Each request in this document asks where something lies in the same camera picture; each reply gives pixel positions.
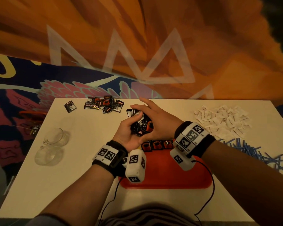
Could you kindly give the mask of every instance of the red tray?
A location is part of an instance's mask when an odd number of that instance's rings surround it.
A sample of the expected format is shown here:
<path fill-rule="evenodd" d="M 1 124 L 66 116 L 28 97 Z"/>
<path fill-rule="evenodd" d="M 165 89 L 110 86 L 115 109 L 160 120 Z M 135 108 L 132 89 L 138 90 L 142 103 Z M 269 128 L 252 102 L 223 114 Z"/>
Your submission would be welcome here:
<path fill-rule="evenodd" d="M 121 181 L 126 189 L 205 189 L 211 183 L 211 175 L 200 163 L 189 171 L 183 171 L 170 156 L 170 150 L 145 152 L 147 156 L 146 175 L 141 183 Z"/>

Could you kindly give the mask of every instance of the right hand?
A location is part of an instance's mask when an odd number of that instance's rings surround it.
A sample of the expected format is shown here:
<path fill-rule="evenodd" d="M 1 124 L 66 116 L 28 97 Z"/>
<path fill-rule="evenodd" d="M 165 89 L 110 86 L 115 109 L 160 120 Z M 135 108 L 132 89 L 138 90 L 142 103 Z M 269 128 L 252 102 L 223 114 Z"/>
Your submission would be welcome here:
<path fill-rule="evenodd" d="M 161 109 L 153 101 L 146 98 L 139 98 L 146 105 L 131 105 L 131 108 L 138 109 L 152 120 L 154 129 L 151 133 L 143 135 L 139 144 L 149 140 L 172 140 L 176 129 L 183 121 L 165 110 Z"/>

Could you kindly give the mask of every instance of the finger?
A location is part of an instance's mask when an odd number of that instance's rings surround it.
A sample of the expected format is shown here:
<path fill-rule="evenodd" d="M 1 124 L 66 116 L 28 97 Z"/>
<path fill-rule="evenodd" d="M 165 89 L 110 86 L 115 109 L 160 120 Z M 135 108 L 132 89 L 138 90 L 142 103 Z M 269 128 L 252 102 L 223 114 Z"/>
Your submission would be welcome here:
<path fill-rule="evenodd" d="M 139 100 L 146 103 L 154 111 L 157 111 L 158 109 L 160 109 L 158 105 L 156 105 L 153 101 L 149 99 L 140 97 Z"/>
<path fill-rule="evenodd" d="M 142 118 L 142 112 L 140 112 L 139 114 L 136 114 L 130 118 L 127 118 L 125 120 L 123 120 L 122 122 L 126 125 L 126 126 L 130 126 L 131 124 L 135 123 L 136 121 L 139 121 Z"/>
<path fill-rule="evenodd" d="M 148 106 L 146 105 L 131 105 L 131 108 L 138 109 L 140 111 L 143 111 L 144 114 L 147 114 L 149 118 L 152 119 L 154 111 L 151 110 Z"/>
<path fill-rule="evenodd" d="M 143 135 L 143 136 L 139 139 L 138 143 L 139 143 L 139 144 L 142 144 L 143 142 L 152 140 L 153 138 L 154 138 L 154 136 L 153 136 L 153 133 L 151 132 L 151 133 L 148 133 L 148 134 Z"/>

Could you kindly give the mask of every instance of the hand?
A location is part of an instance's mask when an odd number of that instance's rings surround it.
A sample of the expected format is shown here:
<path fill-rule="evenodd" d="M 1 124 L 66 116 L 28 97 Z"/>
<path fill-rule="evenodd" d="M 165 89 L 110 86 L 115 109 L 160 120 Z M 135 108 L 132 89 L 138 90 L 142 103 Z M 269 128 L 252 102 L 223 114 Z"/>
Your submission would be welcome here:
<path fill-rule="evenodd" d="M 135 123 L 136 121 L 139 121 L 141 118 L 142 112 L 138 115 L 123 120 L 119 125 L 112 140 L 123 145 L 128 152 L 137 149 L 140 146 L 140 137 L 131 134 L 131 124 Z"/>
<path fill-rule="evenodd" d="M 183 123 L 183 121 L 161 109 L 149 99 L 140 98 L 140 100 L 148 106 L 132 105 L 131 108 L 138 109 L 143 111 L 144 114 L 147 114 L 153 122 L 154 129 L 151 133 L 143 135 L 139 140 L 139 144 L 148 140 L 174 139 L 175 131 Z"/>

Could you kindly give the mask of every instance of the person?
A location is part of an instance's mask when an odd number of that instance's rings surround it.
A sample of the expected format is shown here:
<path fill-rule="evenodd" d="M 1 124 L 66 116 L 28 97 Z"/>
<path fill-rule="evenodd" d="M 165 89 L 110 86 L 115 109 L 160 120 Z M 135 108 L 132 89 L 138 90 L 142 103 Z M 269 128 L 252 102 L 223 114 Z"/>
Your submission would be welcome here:
<path fill-rule="evenodd" d="M 142 111 L 121 122 L 113 141 L 128 152 L 148 140 L 173 139 L 184 122 L 158 107 L 153 101 L 140 98 L 146 105 L 132 105 Z M 138 137 L 130 126 L 147 114 L 154 125 L 153 132 Z M 283 175 L 265 163 L 213 141 L 202 160 L 238 202 L 260 225 L 283 225 Z M 77 181 L 58 195 L 40 215 L 27 226 L 93 226 L 103 208 L 115 175 L 93 164 Z M 189 217 L 165 205 L 147 205 L 105 219 L 101 225 L 198 225 Z"/>

